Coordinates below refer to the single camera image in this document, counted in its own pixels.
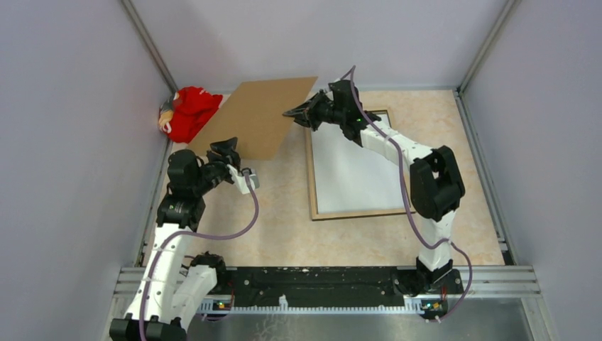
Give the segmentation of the brown cardboard backing board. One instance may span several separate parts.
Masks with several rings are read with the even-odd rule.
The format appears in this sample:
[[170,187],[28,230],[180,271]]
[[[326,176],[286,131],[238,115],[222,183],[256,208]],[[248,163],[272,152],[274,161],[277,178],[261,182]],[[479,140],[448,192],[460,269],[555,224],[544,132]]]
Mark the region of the brown cardboard backing board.
[[211,143],[236,137],[236,150],[243,159],[272,159],[293,123],[293,118],[283,114],[305,102],[317,79],[242,82],[188,143],[188,149],[201,155]]

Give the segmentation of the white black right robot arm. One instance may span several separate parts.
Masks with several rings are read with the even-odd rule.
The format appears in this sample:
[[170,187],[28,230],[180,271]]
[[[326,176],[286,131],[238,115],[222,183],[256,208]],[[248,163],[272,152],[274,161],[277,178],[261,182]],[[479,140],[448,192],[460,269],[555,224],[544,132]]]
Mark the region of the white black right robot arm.
[[351,80],[329,83],[328,90],[318,91],[284,116],[312,131],[322,124],[337,125],[347,140],[398,167],[403,204],[416,212],[407,218],[422,245],[415,277],[405,290],[415,296],[442,287],[453,270],[452,226],[466,193],[454,152],[448,146],[419,144],[383,123],[363,108]]

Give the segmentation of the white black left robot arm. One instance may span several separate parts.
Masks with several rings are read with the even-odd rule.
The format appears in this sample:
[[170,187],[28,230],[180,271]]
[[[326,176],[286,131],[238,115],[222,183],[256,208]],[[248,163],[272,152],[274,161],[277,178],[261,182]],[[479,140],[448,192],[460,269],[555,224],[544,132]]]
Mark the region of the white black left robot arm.
[[252,172],[241,169],[232,137],[209,145],[207,157],[183,149],[168,158],[166,194],[155,221],[154,240],[138,290],[124,316],[109,326],[111,340],[186,340],[190,323],[209,293],[227,285],[218,256],[192,261],[185,276],[180,271],[204,209],[204,196],[223,182],[244,193],[253,188]]

